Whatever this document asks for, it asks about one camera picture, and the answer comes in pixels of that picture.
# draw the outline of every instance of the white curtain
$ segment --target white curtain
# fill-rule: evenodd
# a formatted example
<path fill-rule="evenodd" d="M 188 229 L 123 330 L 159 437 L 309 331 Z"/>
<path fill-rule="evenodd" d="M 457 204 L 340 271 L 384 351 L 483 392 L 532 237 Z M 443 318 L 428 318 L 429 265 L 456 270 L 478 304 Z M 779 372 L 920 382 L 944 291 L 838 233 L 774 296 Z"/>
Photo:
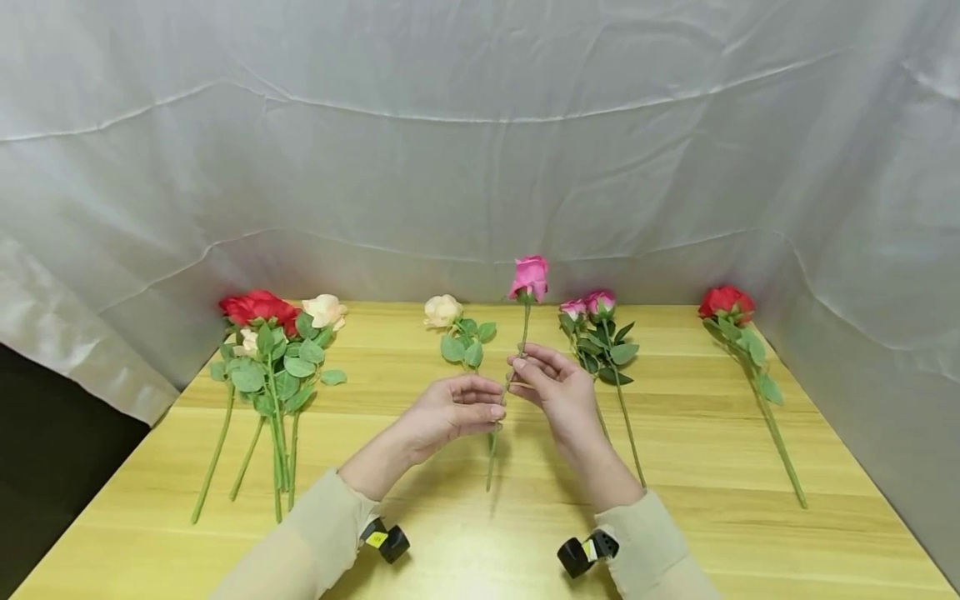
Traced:
<path fill-rule="evenodd" d="M 2 341 L 155 422 L 216 299 L 730 281 L 960 582 L 956 0 L 9 0 Z"/>

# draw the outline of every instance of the left hand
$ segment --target left hand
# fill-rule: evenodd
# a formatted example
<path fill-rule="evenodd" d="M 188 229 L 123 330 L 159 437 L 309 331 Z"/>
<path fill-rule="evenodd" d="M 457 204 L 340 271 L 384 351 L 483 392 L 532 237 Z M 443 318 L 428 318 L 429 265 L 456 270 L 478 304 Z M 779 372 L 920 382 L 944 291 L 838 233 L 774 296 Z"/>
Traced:
<path fill-rule="evenodd" d="M 419 465 L 461 436 L 489 433 L 506 414 L 503 387 L 480 375 L 434 381 L 390 429 L 406 441 Z"/>

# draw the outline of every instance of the red rose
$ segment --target red rose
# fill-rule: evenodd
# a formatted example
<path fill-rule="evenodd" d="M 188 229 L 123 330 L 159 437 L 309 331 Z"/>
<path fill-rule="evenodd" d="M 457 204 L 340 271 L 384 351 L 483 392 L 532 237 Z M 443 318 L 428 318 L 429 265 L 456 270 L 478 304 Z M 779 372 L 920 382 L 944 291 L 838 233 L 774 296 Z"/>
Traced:
<path fill-rule="evenodd" d="M 717 311 L 721 310 L 731 315 L 735 324 L 747 324 L 754 312 L 754 301 L 732 285 L 707 290 L 700 304 L 700 318 L 716 319 Z"/>
<path fill-rule="evenodd" d="M 269 321 L 283 326 L 288 338 L 297 334 L 297 315 L 300 310 L 267 290 L 252 290 L 246 296 L 230 296 L 220 300 L 224 314 L 239 326 L 250 324 L 255 319 Z"/>

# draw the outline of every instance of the yellow label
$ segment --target yellow label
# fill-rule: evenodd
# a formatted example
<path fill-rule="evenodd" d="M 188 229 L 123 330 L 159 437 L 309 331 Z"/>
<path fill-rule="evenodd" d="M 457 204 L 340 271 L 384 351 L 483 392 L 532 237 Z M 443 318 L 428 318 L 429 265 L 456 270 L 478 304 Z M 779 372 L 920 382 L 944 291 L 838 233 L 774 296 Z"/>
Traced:
<path fill-rule="evenodd" d="M 374 548 L 379 548 L 387 540 L 387 534 L 382 531 L 374 531 L 367 538 L 367 543 Z"/>

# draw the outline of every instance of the table surface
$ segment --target table surface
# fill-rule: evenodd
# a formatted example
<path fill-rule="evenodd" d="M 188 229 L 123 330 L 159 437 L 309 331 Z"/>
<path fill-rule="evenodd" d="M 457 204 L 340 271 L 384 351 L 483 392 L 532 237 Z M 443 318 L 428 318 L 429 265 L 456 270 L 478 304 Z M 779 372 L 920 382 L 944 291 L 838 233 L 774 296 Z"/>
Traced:
<path fill-rule="evenodd" d="M 516 305 L 467 305 L 496 321 L 481 372 L 496 379 L 522 329 Z M 555 306 L 535 307 L 530 339 L 566 348 Z M 710 579 L 730 598 L 955 598 L 859 464 L 773 356 L 785 404 L 775 413 L 809 500 L 797 503 L 743 371 L 689 306 L 622 306 L 640 346 L 624 372 L 640 461 Z M 458 368 L 421 306 L 356 302 L 327 351 L 349 382 L 320 389 L 300 421 L 298 490 L 342 464 L 433 379 Z M 620 455 L 631 464 L 613 388 L 597 384 Z M 274 527 L 271 446 L 261 436 L 240 496 L 228 490 L 256 415 L 233 411 L 203 516 L 190 513 L 221 426 L 226 387 L 204 369 L 14 595 L 15 600 L 205 597 Z M 383 563 L 365 548 L 326 598 L 616 598 L 608 571 L 571 582 L 555 558 L 592 515 L 552 446 L 542 415 L 515 396 L 493 489 L 487 442 L 454 442 L 410 471 L 383 507 L 409 536 Z"/>

